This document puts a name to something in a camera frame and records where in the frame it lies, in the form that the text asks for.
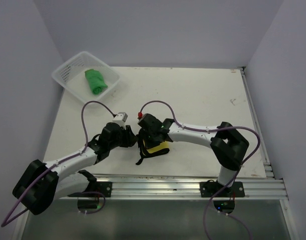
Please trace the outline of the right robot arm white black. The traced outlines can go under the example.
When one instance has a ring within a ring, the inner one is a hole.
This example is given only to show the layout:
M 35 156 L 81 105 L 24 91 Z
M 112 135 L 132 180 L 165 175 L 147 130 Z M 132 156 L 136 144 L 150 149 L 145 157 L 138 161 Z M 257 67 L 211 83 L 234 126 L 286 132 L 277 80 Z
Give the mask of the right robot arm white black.
M 240 170 L 249 142 L 228 122 L 219 126 L 201 127 L 177 124 L 174 119 L 160 121 L 151 114 L 144 114 L 138 121 L 147 149 L 163 142 L 184 142 L 212 149 L 221 165 L 216 192 L 227 196 L 233 191 L 233 181 Z

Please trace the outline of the yellow microfiber towel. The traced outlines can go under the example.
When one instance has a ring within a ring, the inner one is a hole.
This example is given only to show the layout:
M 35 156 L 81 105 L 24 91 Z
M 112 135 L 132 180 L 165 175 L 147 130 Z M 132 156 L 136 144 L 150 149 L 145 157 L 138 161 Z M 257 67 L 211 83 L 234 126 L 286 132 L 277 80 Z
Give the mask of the yellow microfiber towel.
M 144 159 L 154 158 L 161 155 L 168 154 L 170 152 L 170 147 L 168 142 L 162 142 L 159 146 L 153 148 L 146 148 L 145 141 L 140 134 L 136 135 L 137 145 L 139 148 L 140 159 L 136 162 L 136 165 L 139 166 Z

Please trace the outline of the green microfiber towel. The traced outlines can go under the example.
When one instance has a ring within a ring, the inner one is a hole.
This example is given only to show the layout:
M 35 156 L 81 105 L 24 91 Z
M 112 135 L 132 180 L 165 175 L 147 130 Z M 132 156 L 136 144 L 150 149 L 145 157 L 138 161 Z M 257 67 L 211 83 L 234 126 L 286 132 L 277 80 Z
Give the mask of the green microfiber towel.
M 85 71 L 85 78 L 89 84 L 92 94 L 99 95 L 108 86 L 104 81 L 103 75 L 94 69 L 89 69 Z

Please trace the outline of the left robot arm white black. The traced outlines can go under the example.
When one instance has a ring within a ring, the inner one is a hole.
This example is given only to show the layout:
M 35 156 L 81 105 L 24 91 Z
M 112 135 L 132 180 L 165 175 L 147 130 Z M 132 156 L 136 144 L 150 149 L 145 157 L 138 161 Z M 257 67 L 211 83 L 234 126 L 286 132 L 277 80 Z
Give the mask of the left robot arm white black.
M 109 122 L 85 148 L 63 159 L 31 162 L 13 189 L 16 197 L 34 215 L 44 212 L 53 200 L 66 196 L 99 197 L 102 188 L 85 170 L 109 156 L 111 150 L 132 147 L 137 137 L 129 125 Z

